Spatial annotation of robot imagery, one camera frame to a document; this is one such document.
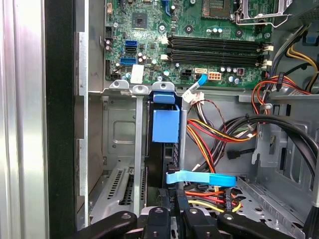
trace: ventilation holes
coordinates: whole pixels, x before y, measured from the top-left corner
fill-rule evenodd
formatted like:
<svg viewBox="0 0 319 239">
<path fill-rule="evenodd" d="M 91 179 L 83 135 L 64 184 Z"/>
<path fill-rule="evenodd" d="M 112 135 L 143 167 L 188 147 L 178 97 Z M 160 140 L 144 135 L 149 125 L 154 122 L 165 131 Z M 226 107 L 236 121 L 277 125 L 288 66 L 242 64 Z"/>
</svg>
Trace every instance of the ventilation holes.
<svg viewBox="0 0 319 239">
<path fill-rule="evenodd" d="M 125 193 L 123 200 L 119 202 L 119 205 L 130 205 L 132 200 L 131 200 L 131 195 L 132 195 L 132 189 L 133 189 L 133 184 L 134 184 L 134 175 L 129 176 L 129 181 L 128 181 L 128 186 L 126 187 Z"/>
<path fill-rule="evenodd" d="M 121 178 L 122 174 L 123 174 L 123 170 L 119 170 L 118 174 L 116 175 L 116 178 L 114 180 L 114 183 L 113 183 L 113 185 L 111 187 L 111 190 L 110 190 L 110 193 L 109 193 L 107 199 L 111 199 L 113 197 L 113 195 L 114 195 L 114 193 L 115 193 L 115 191 L 116 191 L 116 189 L 117 189 L 117 187 L 119 185 L 119 181 L 120 181 L 120 178 Z"/>
<path fill-rule="evenodd" d="M 145 174 L 142 175 L 142 190 L 141 190 L 141 201 L 144 200 L 144 191 L 145 191 Z"/>
</svg>

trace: chip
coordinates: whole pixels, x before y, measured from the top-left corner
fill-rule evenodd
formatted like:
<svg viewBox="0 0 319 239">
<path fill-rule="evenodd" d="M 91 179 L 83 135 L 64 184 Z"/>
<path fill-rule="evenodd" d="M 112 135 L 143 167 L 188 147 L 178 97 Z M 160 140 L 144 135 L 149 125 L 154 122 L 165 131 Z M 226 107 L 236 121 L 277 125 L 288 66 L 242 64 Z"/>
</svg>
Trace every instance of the chip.
<svg viewBox="0 0 319 239">
<path fill-rule="evenodd" d="M 132 29 L 146 30 L 148 28 L 148 15 L 142 12 L 133 12 Z"/>
<path fill-rule="evenodd" d="M 228 19 L 230 0 L 203 0 L 201 10 L 204 18 Z"/>
</svg>

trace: blue plastic tab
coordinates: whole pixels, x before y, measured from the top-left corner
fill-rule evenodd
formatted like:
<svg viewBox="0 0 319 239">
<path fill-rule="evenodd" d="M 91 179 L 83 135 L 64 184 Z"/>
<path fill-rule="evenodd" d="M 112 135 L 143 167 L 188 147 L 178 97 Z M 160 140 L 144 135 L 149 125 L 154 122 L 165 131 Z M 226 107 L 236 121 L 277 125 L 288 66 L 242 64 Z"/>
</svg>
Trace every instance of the blue plastic tab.
<svg viewBox="0 0 319 239">
<path fill-rule="evenodd" d="M 234 187 L 236 177 L 217 173 L 200 173 L 181 170 L 176 173 L 166 174 L 166 183 L 195 182 L 220 187 Z"/>
<path fill-rule="evenodd" d="M 153 142 L 178 143 L 179 108 L 176 110 L 154 110 L 153 112 Z"/>
<path fill-rule="evenodd" d="M 205 83 L 206 81 L 207 81 L 207 76 L 204 75 L 204 74 L 202 74 L 197 82 L 198 82 L 198 84 L 199 84 L 200 86 L 202 86 L 202 85 L 204 85 L 204 83 Z"/>
<path fill-rule="evenodd" d="M 153 94 L 154 103 L 162 104 L 175 104 L 174 93 L 170 92 L 154 92 Z"/>
</svg>

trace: black plastic handle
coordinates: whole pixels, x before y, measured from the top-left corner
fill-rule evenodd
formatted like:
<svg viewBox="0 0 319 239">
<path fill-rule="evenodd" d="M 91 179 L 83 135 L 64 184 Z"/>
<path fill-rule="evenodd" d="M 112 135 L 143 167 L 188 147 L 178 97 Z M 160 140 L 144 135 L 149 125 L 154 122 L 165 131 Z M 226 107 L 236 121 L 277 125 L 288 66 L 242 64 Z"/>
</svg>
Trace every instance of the black plastic handle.
<svg viewBox="0 0 319 239">
<path fill-rule="evenodd" d="M 111 239 L 134 229 L 137 216 L 121 211 L 92 224 L 67 239 Z"/>
</svg>

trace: black clip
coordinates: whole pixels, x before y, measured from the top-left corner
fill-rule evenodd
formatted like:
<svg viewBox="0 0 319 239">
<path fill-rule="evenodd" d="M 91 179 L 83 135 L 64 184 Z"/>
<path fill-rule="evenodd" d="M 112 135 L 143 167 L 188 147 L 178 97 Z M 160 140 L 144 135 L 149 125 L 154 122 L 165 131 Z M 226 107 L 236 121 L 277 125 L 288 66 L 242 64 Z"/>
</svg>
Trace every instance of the black clip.
<svg viewBox="0 0 319 239">
<path fill-rule="evenodd" d="M 246 114 L 246 115 L 245 115 L 245 118 L 246 118 L 246 120 L 247 120 L 247 124 L 249 124 L 249 114 Z"/>
<path fill-rule="evenodd" d="M 282 86 L 283 86 L 284 75 L 285 75 L 284 72 L 280 72 L 280 73 L 279 73 L 278 81 L 277 81 L 277 84 L 276 84 L 277 92 L 279 92 L 279 90 L 280 90 L 280 89 L 282 88 Z"/>
</svg>

